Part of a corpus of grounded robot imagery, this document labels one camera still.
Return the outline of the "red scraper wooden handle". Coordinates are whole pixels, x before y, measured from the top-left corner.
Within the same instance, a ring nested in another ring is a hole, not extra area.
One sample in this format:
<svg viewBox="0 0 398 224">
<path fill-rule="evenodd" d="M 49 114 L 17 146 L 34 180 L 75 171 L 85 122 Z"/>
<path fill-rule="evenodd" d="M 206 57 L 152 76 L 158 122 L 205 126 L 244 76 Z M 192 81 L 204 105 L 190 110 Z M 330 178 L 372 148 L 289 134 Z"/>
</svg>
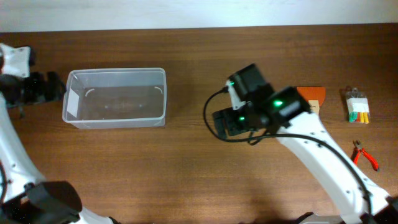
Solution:
<svg viewBox="0 0 398 224">
<path fill-rule="evenodd" d="M 298 86 L 297 91 L 308 102 L 311 110 L 319 115 L 320 107 L 326 97 L 326 88 L 321 86 Z"/>
</svg>

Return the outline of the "clear plastic container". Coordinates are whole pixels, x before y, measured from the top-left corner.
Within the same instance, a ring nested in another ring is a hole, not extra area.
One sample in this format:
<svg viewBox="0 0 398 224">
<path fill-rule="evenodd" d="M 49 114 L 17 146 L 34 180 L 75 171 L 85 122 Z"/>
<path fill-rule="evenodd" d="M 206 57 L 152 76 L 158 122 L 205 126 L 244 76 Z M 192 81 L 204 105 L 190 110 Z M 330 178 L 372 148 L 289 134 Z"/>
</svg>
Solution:
<svg viewBox="0 0 398 224">
<path fill-rule="evenodd" d="M 69 73 L 62 119 L 78 129 L 165 125 L 163 68 L 99 68 Z"/>
</svg>

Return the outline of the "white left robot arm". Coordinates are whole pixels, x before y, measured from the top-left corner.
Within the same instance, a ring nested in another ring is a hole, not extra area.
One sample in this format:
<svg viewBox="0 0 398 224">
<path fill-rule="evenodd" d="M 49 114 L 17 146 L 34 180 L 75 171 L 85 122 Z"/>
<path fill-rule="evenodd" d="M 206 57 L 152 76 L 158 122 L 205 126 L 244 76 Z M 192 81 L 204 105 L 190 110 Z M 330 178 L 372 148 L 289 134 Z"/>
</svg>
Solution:
<svg viewBox="0 0 398 224">
<path fill-rule="evenodd" d="M 28 45 L 1 44 L 1 223 L 107 223 L 82 205 L 67 181 L 48 181 L 36 168 L 19 139 L 9 110 L 60 101 L 66 86 L 55 72 L 31 72 L 35 53 Z"/>
</svg>

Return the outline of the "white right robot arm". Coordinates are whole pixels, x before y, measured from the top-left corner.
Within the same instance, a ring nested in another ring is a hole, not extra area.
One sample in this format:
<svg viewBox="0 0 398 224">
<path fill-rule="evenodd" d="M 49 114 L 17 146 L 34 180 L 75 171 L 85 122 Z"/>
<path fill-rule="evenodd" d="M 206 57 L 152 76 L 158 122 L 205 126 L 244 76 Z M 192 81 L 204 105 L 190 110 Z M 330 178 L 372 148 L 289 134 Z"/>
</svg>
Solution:
<svg viewBox="0 0 398 224">
<path fill-rule="evenodd" d="M 367 177 L 337 145 L 295 87 L 275 91 L 255 64 L 233 73 L 218 94 L 231 107 L 212 114 L 208 130 L 230 143 L 257 144 L 274 138 L 316 178 L 339 215 L 308 212 L 296 223 L 397 223 L 397 197 Z"/>
</svg>

